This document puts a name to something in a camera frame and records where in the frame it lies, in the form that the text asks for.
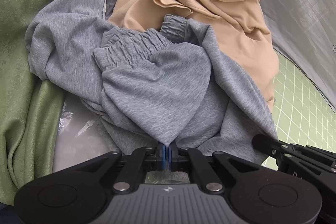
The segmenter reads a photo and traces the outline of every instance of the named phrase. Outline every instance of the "green curtain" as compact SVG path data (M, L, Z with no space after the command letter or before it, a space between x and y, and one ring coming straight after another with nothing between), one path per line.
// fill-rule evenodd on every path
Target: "green curtain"
M29 71L24 36L53 0L0 0L0 202L51 173L65 91Z

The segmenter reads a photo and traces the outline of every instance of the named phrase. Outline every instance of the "green tiled surface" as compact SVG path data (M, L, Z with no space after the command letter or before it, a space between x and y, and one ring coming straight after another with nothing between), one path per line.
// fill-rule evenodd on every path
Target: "green tiled surface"
M278 57L273 120L279 139L336 152L336 114L305 74L280 53ZM273 158L263 165L278 168Z

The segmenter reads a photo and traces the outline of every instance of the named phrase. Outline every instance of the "metal screw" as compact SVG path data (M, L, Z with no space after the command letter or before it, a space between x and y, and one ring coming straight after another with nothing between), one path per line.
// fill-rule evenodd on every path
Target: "metal screw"
M113 185L113 188L118 191L126 191L130 188L130 185L127 182L117 182Z
M217 182L211 182L211 183L208 183L205 186L205 188L207 188L211 192L218 192L221 189L223 189L223 185L221 185L220 183L217 183Z

